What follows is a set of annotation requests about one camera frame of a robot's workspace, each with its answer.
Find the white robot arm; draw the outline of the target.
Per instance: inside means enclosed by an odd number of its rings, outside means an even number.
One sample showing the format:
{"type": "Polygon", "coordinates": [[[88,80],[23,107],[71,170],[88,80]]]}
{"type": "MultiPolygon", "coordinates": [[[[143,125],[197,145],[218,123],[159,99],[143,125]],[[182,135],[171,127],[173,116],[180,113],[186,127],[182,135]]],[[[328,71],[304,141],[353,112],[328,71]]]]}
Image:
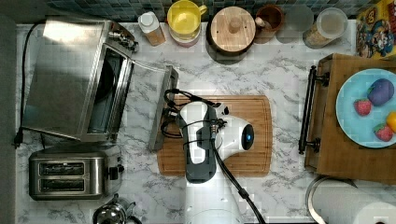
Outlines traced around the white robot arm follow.
{"type": "Polygon", "coordinates": [[[177,126],[185,158],[184,224],[242,224],[220,164],[233,154],[251,149],[253,126],[204,102],[181,108],[177,126]]]}

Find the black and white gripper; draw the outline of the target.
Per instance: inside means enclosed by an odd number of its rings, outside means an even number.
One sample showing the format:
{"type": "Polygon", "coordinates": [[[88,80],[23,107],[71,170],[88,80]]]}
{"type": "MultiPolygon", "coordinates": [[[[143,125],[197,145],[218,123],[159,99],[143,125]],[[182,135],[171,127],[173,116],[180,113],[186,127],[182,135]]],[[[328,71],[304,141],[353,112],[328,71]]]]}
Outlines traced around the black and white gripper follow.
{"type": "Polygon", "coordinates": [[[183,138],[185,177],[189,184],[208,184],[215,178],[219,158],[225,159],[220,130],[226,123],[224,116],[203,102],[189,103],[180,110],[177,125],[183,138]]]}

